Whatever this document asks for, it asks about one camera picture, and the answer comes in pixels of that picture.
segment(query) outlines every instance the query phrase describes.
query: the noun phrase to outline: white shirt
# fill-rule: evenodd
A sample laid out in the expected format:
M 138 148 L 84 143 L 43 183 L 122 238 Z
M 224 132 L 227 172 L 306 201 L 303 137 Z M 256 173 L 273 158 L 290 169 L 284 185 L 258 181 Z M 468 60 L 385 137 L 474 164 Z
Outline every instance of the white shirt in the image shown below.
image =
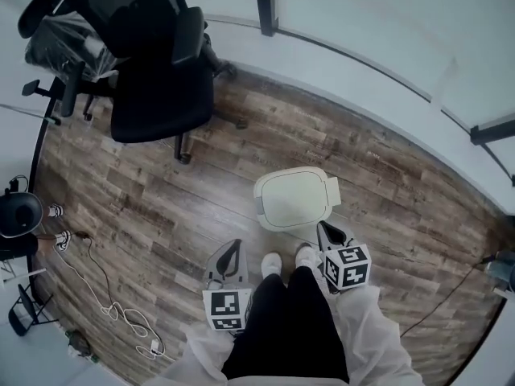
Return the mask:
M 378 299 L 379 288 L 367 285 L 341 294 L 336 301 L 349 385 L 423 386 L 422 377 L 411 368 L 411 358 L 401 345 L 398 324 L 383 316 Z M 190 327 L 186 337 L 183 357 L 143 386 L 348 386 L 339 379 L 308 377 L 246 376 L 227 380 L 220 370 L 233 349 L 233 337 L 212 331 L 206 324 Z

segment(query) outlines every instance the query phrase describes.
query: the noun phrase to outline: black cable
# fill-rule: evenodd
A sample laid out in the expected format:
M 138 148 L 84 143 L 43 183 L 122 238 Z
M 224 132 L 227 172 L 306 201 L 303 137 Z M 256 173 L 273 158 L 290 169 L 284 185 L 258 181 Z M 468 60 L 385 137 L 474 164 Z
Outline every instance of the black cable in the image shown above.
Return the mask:
M 465 277 L 461 280 L 461 282 L 438 304 L 436 305 L 436 307 L 429 313 L 427 314 L 422 320 L 420 320 L 419 322 L 415 323 L 413 326 L 409 327 L 407 330 L 405 330 L 402 335 L 401 335 L 401 338 L 404 337 L 404 335 L 406 333 L 408 333 L 409 331 L 411 331 L 411 329 L 414 329 L 415 327 L 417 327 L 419 324 L 421 324 L 422 322 L 424 322 L 427 318 L 429 318 L 436 310 L 438 310 L 438 308 L 443 304 L 445 303 L 447 300 L 449 300 L 449 298 L 452 296 L 452 294 L 461 287 L 461 285 L 467 280 L 467 277 L 470 276 L 470 273 L 472 273 L 472 271 L 474 269 L 476 269 L 477 266 L 479 266 L 480 263 L 478 263 L 477 265 L 473 265 L 472 268 L 468 271 L 468 273 L 465 275 Z
M 110 283 L 109 283 L 109 277 L 107 276 L 107 272 L 104 270 L 104 268 L 102 266 L 99 265 L 99 263 L 95 259 L 93 259 L 93 256 L 91 256 L 91 246 L 93 245 L 93 239 L 90 236 L 88 236 L 85 233 L 83 233 L 83 232 L 77 232 L 77 233 L 79 233 L 80 235 L 84 234 L 84 237 L 82 237 L 83 240 L 89 240 L 88 257 L 91 259 L 91 261 L 95 265 L 97 265 L 97 267 L 103 272 L 103 274 L 105 276 L 105 282 L 106 282 L 106 285 L 107 285 L 107 296 L 109 297 L 109 301 L 111 303 L 111 306 L 113 306 L 117 310 L 118 314 L 124 315 L 122 307 L 119 306 L 120 307 L 120 310 L 119 310 L 118 307 L 114 304 L 114 300 L 113 300 L 113 297 L 111 295 L 111 286 L 110 286 Z M 158 337 L 159 342 L 162 345 L 164 344 L 163 340 L 161 339 L 161 336 L 159 336 L 157 331 L 152 330 L 151 327 L 145 325 L 144 323 L 136 322 L 136 321 L 128 318 L 126 315 L 125 315 L 125 317 L 126 317 L 127 322 L 129 322 L 130 324 L 135 325 L 135 326 L 144 327 L 147 331 L 154 332 L 155 335 Z

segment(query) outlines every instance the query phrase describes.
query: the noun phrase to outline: white cube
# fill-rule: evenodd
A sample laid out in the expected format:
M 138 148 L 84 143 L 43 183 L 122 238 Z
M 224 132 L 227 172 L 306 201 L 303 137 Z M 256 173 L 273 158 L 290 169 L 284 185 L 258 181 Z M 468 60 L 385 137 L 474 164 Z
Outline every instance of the white cube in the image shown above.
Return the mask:
M 251 289 L 204 290 L 204 308 L 214 331 L 245 329 L 251 307 Z
M 365 285 L 371 264 L 366 244 L 323 252 L 323 275 L 338 290 Z

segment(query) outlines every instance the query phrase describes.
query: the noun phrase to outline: white sneaker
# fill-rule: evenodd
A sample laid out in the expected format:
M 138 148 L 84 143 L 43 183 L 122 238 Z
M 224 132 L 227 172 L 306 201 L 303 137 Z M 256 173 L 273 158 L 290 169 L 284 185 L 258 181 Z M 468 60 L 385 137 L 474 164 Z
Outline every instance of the white sneaker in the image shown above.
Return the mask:
M 65 252 L 68 248 L 68 244 L 72 239 L 72 232 L 69 230 L 63 230 L 61 233 L 55 235 L 56 236 L 56 247 L 60 252 Z
M 268 253 L 263 257 L 261 262 L 261 274 L 263 279 L 267 278 L 271 274 L 278 274 L 281 276 L 282 260 L 279 253 Z
M 63 214 L 64 214 L 64 209 L 59 204 L 52 203 L 48 207 L 48 217 L 61 217 Z
M 315 270 L 317 259 L 318 257 L 316 256 L 316 251 L 310 246 L 310 244 L 302 243 L 297 249 L 297 256 L 295 256 L 295 266 L 307 266 L 311 270 Z

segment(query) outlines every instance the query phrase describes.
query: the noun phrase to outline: chair wheel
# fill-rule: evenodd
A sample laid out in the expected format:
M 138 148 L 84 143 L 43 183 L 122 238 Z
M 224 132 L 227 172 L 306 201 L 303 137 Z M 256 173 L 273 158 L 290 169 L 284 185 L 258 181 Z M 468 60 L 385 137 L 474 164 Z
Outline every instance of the chair wheel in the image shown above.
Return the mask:
M 183 164 L 189 164 L 191 160 L 192 160 L 192 156 L 189 153 L 182 153 L 180 155 L 179 161 Z
M 247 127 L 249 127 L 249 122 L 245 119 L 240 119 L 236 122 L 236 129 L 237 130 L 244 130 Z

